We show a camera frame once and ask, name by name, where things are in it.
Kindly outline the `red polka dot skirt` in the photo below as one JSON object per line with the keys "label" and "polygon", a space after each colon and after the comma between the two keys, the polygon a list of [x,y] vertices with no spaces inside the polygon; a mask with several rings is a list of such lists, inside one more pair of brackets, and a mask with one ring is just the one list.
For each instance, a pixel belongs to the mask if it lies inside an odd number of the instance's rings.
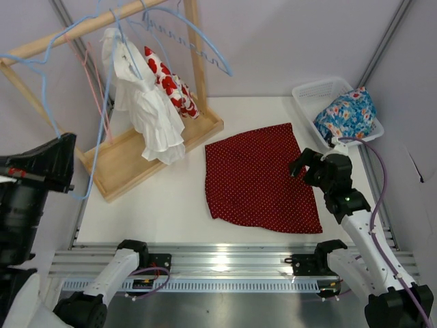
{"label": "red polka dot skirt", "polygon": [[205,146],[205,195],[211,217],[286,234],[323,231],[313,188],[293,177],[301,154],[290,123],[267,126]]}

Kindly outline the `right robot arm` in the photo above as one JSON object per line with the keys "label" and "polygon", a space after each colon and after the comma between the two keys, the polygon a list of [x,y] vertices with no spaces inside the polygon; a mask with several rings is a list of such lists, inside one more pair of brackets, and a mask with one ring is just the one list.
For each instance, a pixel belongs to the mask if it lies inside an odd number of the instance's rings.
{"label": "right robot arm", "polygon": [[336,275],[364,303],[369,327],[431,327],[434,295],[405,270],[376,223],[376,208],[352,186],[352,162],[338,147],[321,154],[310,148],[290,164],[306,185],[319,188],[327,210],[355,244],[359,255],[339,239],[315,246],[312,254],[286,259],[294,274]]}

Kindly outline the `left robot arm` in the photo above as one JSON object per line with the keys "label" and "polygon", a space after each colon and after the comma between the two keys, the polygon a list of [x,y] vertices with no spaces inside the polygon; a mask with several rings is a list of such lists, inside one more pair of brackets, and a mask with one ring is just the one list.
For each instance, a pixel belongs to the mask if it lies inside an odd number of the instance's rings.
{"label": "left robot arm", "polygon": [[1,157],[1,326],[103,327],[125,279],[146,266],[147,244],[126,239],[98,277],[49,309],[37,269],[22,269],[32,252],[50,192],[69,193],[76,135],[64,133],[32,150]]}

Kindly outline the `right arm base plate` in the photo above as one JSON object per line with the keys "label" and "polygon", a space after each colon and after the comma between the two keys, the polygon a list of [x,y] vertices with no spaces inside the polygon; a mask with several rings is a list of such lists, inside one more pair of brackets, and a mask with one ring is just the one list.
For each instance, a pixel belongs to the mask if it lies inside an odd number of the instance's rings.
{"label": "right arm base plate", "polygon": [[323,276],[321,262],[315,254],[292,254],[284,259],[290,265],[295,276]]}

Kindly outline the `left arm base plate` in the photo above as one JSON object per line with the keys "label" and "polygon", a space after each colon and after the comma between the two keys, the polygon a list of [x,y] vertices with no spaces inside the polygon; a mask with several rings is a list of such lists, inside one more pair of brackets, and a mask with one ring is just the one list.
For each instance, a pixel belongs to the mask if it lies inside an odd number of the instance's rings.
{"label": "left arm base plate", "polygon": [[165,253],[150,253],[147,261],[147,268],[162,267],[170,271],[172,255]]}

